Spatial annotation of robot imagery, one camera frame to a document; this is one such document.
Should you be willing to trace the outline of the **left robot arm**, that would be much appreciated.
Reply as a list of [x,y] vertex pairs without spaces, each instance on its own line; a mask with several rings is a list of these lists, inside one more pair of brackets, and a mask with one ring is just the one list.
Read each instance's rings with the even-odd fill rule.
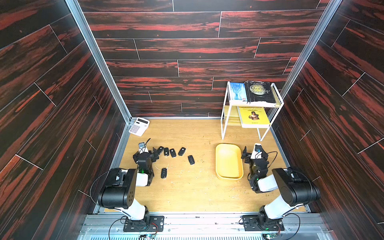
[[98,204],[106,209],[123,213],[138,229],[150,226],[150,214],[146,206],[135,199],[136,187],[148,187],[155,176],[153,162],[159,159],[157,150],[136,152],[133,155],[135,169],[124,170],[115,168],[109,170],[104,184],[98,194]]

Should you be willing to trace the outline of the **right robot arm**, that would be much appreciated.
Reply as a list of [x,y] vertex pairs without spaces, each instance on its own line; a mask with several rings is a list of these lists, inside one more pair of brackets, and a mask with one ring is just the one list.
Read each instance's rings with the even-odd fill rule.
[[262,230],[282,227],[282,218],[295,208],[320,199],[320,190],[309,178],[291,167],[272,169],[267,175],[271,163],[269,154],[260,144],[255,144],[251,153],[245,148],[242,160],[250,165],[248,181],[253,192],[257,194],[279,190],[280,194],[271,203],[259,209],[257,224]]

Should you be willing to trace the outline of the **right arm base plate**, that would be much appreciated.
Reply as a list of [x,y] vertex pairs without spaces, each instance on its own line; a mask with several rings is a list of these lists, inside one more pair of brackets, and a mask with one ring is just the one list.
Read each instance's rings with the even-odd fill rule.
[[275,231],[281,232],[285,230],[282,219],[269,219],[259,215],[242,216],[239,224],[244,226],[246,232],[251,231]]

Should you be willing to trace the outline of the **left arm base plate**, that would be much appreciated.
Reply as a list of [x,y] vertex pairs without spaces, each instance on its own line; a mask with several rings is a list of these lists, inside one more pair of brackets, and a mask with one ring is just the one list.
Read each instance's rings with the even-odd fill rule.
[[126,220],[124,223],[124,233],[138,232],[162,232],[164,230],[164,216],[147,216],[143,220]]

